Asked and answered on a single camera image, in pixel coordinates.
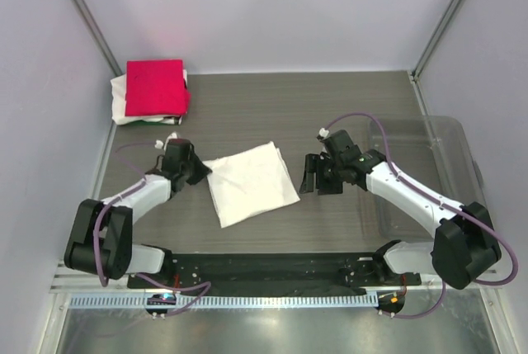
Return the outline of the white Coca-Cola t-shirt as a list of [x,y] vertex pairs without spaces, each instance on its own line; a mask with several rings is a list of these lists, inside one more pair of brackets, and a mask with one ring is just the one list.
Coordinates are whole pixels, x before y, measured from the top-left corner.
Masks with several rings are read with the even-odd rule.
[[299,202],[280,149],[274,142],[205,162],[220,227]]

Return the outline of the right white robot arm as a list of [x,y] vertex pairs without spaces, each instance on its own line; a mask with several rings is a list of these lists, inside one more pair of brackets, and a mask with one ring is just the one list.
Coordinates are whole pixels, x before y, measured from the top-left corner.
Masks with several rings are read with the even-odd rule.
[[360,150],[345,130],[321,129],[320,153],[308,153],[299,193],[337,195],[343,186],[358,186],[396,206],[425,229],[428,242],[394,241],[380,248],[373,277],[390,284],[405,273],[439,276],[462,290],[478,281],[502,257],[488,210],[478,202],[464,205],[447,198],[403,172],[376,149]]

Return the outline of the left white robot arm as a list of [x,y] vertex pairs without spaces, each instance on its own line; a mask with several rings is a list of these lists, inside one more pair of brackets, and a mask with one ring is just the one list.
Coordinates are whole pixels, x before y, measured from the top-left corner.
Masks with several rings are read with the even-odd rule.
[[133,227],[149,211],[171,200],[211,170],[197,156],[194,144],[174,135],[156,143],[163,152],[153,168],[122,192],[103,200],[86,199],[78,206],[64,253],[64,265],[98,276],[103,286],[123,276],[147,276],[156,286],[169,286],[176,276],[172,252],[133,243]]

